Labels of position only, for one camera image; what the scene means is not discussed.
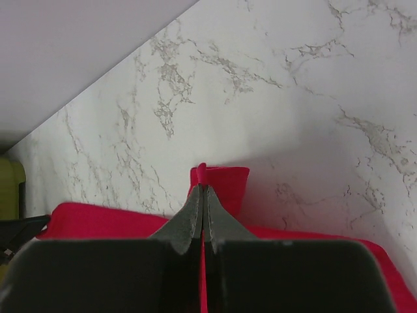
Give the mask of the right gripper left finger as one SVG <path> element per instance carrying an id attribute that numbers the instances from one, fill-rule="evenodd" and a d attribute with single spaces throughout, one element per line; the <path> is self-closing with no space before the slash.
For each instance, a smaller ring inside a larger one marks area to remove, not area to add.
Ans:
<path id="1" fill-rule="evenodd" d="M 204 190 L 147 239 L 34 241 L 12 260 L 2 312 L 199 312 Z"/>

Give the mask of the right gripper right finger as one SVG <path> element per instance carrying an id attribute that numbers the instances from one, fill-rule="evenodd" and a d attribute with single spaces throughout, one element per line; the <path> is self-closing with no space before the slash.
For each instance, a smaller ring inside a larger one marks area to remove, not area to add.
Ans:
<path id="1" fill-rule="evenodd" d="M 395 312 L 371 252 L 342 239 L 263 240 L 205 189 L 209 312 Z"/>

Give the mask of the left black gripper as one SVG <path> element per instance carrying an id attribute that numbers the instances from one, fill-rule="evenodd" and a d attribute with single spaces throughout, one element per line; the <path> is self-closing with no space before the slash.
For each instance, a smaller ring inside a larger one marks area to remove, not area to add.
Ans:
<path id="1" fill-rule="evenodd" d="M 10 261 L 50 221 L 49 215 L 1 221 L 1 261 Z"/>

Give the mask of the crimson red t shirt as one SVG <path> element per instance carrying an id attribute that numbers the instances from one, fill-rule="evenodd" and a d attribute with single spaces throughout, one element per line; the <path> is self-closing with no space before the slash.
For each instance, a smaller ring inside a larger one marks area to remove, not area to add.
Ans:
<path id="1" fill-rule="evenodd" d="M 246 167 L 207 166 L 201 163 L 190 170 L 190 187 L 203 183 L 214 188 L 223 208 L 237 216 L 242 207 L 250 174 Z M 147 238 L 167 219 L 157 215 L 112 209 L 84 203 L 66 202 L 51 214 L 46 229 L 37 239 L 133 239 Z M 415 312 L 416 298 L 400 272 L 379 245 L 363 240 L 375 257 L 398 312 Z"/>

